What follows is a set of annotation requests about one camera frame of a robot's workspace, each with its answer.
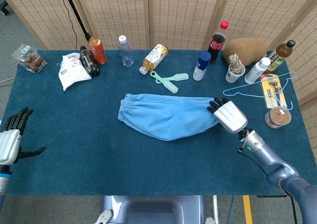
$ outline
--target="coca-cola bottle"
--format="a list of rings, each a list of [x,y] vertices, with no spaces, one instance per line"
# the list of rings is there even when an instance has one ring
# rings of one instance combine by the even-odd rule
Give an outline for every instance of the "coca-cola bottle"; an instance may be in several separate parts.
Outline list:
[[[218,53],[221,50],[225,40],[226,35],[224,34],[224,30],[226,30],[229,26],[227,21],[222,21],[220,24],[220,30],[215,32],[210,40],[208,52],[211,54],[211,59],[209,63],[213,63],[217,57]]]

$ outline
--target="red bottle cap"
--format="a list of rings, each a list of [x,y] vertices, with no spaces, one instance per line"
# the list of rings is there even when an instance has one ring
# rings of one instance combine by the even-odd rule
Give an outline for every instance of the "red bottle cap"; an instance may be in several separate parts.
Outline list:
[[[226,30],[229,26],[229,22],[228,21],[222,21],[220,24],[220,28],[223,30]]]

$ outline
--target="dark glass bottle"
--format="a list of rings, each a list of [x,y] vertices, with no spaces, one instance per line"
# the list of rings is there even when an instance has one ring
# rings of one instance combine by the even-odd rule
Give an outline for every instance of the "dark glass bottle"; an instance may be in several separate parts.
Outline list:
[[[99,66],[95,62],[95,59],[94,59],[93,55],[84,46],[80,47],[80,59],[81,59],[81,62],[83,63],[83,65],[84,65],[87,73],[91,77],[99,75],[99,72],[100,72]]]
[[[226,30],[228,26],[229,23],[227,21],[222,21],[220,24],[220,30],[215,32],[210,40],[208,48],[208,52],[211,54],[210,63],[213,63],[218,57],[218,53],[226,40],[224,30]]]

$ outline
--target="white bottle cap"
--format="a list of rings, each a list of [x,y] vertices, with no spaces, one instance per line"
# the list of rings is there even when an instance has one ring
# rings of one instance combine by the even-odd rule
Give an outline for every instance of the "white bottle cap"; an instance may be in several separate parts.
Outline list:
[[[259,61],[259,66],[262,68],[267,69],[267,67],[271,64],[271,60],[267,57],[263,57],[260,61]]]
[[[127,42],[127,38],[124,35],[119,36],[119,42],[120,44],[124,44]]]
[[[144,66],[141,66],[141,67],[139,68],[139,72],[140,72],[141,74],[143,74],[143,75],[146,75],[146,74],[148,73],[148,69],[146,69],[146,67],[144,67]]]

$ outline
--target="black pole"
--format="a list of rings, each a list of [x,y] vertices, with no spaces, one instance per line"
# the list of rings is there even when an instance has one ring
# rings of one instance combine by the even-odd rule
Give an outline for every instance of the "black pole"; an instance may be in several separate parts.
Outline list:
[[[91,35],[86,31],[86,28],[85,28],[82,20],[80,19],[80,16],[79,16],[78,11],[77,11],[77,9],[76,9],[76,7],[74,5],[73,0],[68,0],[68,1],[69,1],[69,4],[70,4],[71,8],[74,11],[74,14],[75,14],[75,16],[77,18],[77,21],[79,22],[79,25],[80,25],[81,29],[83,30],[83,33],[85,35],[86,40],[89,41],[89,39],[91,38]]]

